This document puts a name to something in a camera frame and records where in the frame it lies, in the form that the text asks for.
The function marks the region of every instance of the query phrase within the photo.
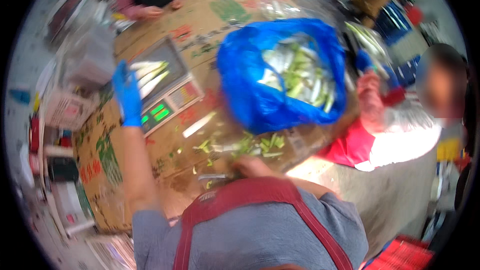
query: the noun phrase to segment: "plastic bag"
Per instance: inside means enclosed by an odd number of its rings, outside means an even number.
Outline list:
[[[336,82],[335,103],[329,113],[306,102],[286,96],[257,81],[265,69],[274,69],[262,58],[262,50],[272,49],[280,40],[295,33],[306,33]],[[300,124],[326,125],[336,122],[347,103],[344,71],[345,52],[333,27],[319,19],[286,19],[254,22],[229,33],[217,54],[217,67],[226,100],[236,119],[254,134],[288,129]],[[283,79],[279,75],[282,88]]]

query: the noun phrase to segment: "cardboard box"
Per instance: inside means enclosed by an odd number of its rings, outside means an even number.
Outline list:
[[[257,10],[259,0],[185,0],[182,9],[173,12],[165,8],[158,21],[137,23],[115,40],[117,61],[131,60],[165,35],[170,34],[205,93],[195,103],[170,119],[145,139],[152,163],[152,174],[158,185],[160,200],[167,218],[174,218],[202,193],[194,175],[219,173],[228,167],[229,158],[221,156],[207,166],[208,155],[196,152],[200,145],[215,134],[218,144],[229,144],[243,137],[242,127],[232,119],[220,92],[220,77],[216,70],[216,53],[224,37],[237,26],[231,20],[246,23],[264,21]],[[85,193],[100,228],[105,231],[129,230],[132,215],[124,204],[123,144],[121,117],[110,86],[101,92],[100,107],[74,135],[75,157],[81,171]],[[329,126],[301,125],[279,132],[285,135],[284,153],[280,158],[265,159],[275,171],[285,172],[338,136],[357,117],[356,99],[351,96],[349,107],[341,120]],[[210,111],[217,115],[200,133],[185,139],[182,132]],[[259,136],[269,138],[271,133]],[[210,155],[211,159],[219,158]]]

